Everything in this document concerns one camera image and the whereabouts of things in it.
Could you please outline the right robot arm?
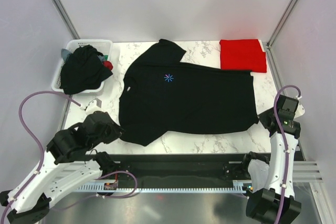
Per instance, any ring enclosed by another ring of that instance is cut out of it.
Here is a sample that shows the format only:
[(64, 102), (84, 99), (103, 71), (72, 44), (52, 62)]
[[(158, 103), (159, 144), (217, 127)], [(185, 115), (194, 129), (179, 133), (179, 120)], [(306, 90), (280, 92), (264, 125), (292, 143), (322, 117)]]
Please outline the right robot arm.
[(280, 95), (275, 108), (259, 115), (269, 131), (271, 154), (262, 157), (249, 153), (240, 166), (241, 174), (252, 181), (246, 216), (260, 223), (292, 223), (301, 213), (302, 204), (295, 200), (293, 165), (301, 133), (294, 121), (298, 100)]

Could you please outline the black t-shirt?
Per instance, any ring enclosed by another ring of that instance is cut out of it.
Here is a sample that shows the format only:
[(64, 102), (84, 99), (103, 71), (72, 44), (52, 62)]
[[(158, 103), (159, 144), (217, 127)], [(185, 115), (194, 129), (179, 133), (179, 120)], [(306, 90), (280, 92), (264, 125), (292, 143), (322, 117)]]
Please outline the black t-shirt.
[(258, 123), (253, 77), (183, 62), (185, 50), (161, 39), (124, 75), (121, 139), (147, 146), (169, 131), (226, 134)]

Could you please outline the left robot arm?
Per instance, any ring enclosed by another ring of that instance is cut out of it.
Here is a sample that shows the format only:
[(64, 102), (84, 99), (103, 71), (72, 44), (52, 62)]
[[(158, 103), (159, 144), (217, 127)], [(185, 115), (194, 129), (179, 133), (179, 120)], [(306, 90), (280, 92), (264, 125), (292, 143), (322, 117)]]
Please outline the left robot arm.
[(37, 223), (61, 199), (99, 177), (111, 178), (115, 163), (106, 152), (94, 157), (71, 174), (60, 177), (70, 164), (85, 158), (97, 145), (109, 144), (124, 133), (107, 112), (96, 111), (83, 122), (55, 134), (38, 163), (23, 182), (13, 190), (1, 192), (1, 205), (6, 212), (1, 219), (9, 223)]

